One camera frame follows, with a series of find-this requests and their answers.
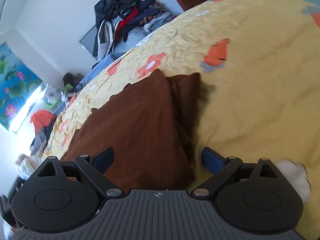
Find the brown knit sweater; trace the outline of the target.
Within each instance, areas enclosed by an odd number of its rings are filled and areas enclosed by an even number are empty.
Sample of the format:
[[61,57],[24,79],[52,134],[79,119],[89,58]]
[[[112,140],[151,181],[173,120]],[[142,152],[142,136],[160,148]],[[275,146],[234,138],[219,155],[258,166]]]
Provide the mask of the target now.
[[193,135],[199,73],[166,77],[155,70],[95,110],[74,134],[64,161],[111,147],[105,177],[123,191],[184,190],[194,180]]

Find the pile of mixed clothes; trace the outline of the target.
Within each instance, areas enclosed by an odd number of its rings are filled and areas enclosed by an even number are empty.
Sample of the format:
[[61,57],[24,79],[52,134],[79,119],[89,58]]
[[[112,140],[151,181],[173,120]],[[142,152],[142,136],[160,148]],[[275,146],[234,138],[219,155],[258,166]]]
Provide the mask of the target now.
[[126,42],[133,29],[142,27],[149,34],[177,17],[156,0],[100,0],[94,13],[92,56],[99,61],[114,52],[117,42]]

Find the orange red cloth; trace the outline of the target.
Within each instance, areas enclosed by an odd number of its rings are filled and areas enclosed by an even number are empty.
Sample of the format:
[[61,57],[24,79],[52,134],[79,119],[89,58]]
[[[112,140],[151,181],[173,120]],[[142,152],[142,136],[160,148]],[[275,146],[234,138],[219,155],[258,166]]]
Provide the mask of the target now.
[[30,123],[33,124],[35,134],[37,134],[41,129],[47,127],[55,119],[56,116],[53,113],[41,109],[31,116]]

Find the black and green bag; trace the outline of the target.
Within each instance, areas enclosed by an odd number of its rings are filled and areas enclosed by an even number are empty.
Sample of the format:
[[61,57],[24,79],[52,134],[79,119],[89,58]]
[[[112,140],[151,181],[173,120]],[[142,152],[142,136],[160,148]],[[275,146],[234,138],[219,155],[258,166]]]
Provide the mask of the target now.
[[83,75],[80,73],[72,74],[72,73],[66,73],[63,76],[63,84],[64,88],[63,90],[67,93],[74,93],[76,92],[76,87],[79,85],[80,81],[84,78]]

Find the blue quilted blanket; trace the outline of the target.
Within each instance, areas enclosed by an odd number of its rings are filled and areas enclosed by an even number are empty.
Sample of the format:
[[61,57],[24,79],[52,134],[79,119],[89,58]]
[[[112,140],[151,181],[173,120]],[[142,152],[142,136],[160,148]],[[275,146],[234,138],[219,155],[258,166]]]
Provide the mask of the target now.
[[96,76],[98,76],[103,70],[105,70],[110,64],[112,64],[114,61],[119,59],[121,56],[124,55],[124,52],[120,53],[111,53],[107,55],[104,59],[102,59],[100,62],[95,64],[92,68],[92,70],[83,77],[83,79],[79,82],[78,85],[75,87],[75,91],[79,92],[82,90],[89,82],[91,82]]

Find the yellow floral bed quilt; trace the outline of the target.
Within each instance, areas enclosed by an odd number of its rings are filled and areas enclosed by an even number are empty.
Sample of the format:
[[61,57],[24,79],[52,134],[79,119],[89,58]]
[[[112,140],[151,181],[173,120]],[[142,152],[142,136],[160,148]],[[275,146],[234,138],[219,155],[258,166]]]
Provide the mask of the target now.
[[58,117],[46,155],[63,160],[97,109],[160,70],[199,73],[191,190],[209,178],[201,151],[304,166],[311,197],[298,232],[319,238],[319,7],[304,0],[211,0],[158,28],[110,64]]

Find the grey framed panel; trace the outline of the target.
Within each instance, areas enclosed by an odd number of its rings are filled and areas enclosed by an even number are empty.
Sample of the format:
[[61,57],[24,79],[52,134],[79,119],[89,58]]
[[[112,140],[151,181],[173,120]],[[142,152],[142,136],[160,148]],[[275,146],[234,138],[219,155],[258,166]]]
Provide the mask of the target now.
[[91,55],[93,55],[96,34],[97,34],[97,28],[94,25],[79,40],[81,47],[85,51],[89,52]]

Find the lotus flower wall picture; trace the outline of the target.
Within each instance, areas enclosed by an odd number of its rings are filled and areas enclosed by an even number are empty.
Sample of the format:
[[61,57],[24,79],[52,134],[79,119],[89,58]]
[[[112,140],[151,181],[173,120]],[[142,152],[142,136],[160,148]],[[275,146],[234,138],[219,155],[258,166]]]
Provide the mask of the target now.
[[17,132],[30,111],[29,98],[41,90],[42,80],[20,60],[6,43],[1,44],[1,125]]

